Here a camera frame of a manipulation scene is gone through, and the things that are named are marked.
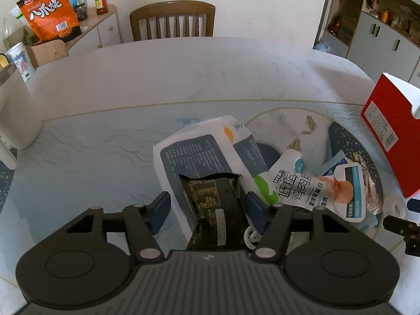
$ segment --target chicken breast package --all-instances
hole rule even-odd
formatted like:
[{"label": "chicken breast package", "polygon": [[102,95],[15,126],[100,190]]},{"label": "chicken breast package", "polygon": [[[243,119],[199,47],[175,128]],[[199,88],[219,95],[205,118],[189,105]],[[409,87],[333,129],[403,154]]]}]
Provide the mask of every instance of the chicken breast package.
[{"label": "chicken breast package", "polygon": [[270,168],[280,203],[310,211],[323,206],[346,221],[359,223],[366,216],[365,186],[358,163],[339,165],[330,176],[309,176]]},{"label": "chicken breast package", "polygon": [[17,5],[41,41],[68,42],[81,34],[69,0],[20,0]]}]

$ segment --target cardboard box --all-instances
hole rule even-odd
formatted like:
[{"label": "cardboard box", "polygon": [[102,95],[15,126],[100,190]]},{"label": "cardboard box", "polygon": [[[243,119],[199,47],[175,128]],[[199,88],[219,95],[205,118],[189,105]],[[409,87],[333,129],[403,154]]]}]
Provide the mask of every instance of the cardboard box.
[{"label": "cardboard box", "polygon": [[404,197],[416,194],[420,190],[420,89],[383,73],[362,117],[391,164]]}]

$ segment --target tape roll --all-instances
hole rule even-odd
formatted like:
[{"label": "tape roll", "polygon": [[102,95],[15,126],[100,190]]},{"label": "tape roll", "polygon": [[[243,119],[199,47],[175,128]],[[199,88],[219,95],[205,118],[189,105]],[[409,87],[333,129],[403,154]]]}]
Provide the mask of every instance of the tape roll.
[{"label": "tape roll", "polygon": [[384,200],[383,213],[383,218],[394,216],[407,220],[408,208],[405,199],[396,193],[389,195]]}]

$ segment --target plastic bag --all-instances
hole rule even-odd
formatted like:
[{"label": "plastic bag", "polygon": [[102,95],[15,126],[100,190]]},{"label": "plastic bag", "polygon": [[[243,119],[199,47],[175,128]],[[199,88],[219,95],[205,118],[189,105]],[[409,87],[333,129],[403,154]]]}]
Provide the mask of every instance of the plastic bag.
[{"label": "plastic bag", "polygon": [[20,0],[17,5],[41,41],[68,42],[81,34],[69,0]]}]

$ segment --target nutrition label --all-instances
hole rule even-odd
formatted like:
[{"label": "nutrition label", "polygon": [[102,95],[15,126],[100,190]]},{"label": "nutrition label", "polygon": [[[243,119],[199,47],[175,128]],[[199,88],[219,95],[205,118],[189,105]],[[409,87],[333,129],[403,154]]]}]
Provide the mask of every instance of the nutrition label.
[{"label": "nutrition label", "polygon": [[381,140],[385,150],[387,152],[391,150],[392,146],[398,141],[398,137],[374,102],[370,102],[365,111],[365,117]]}]

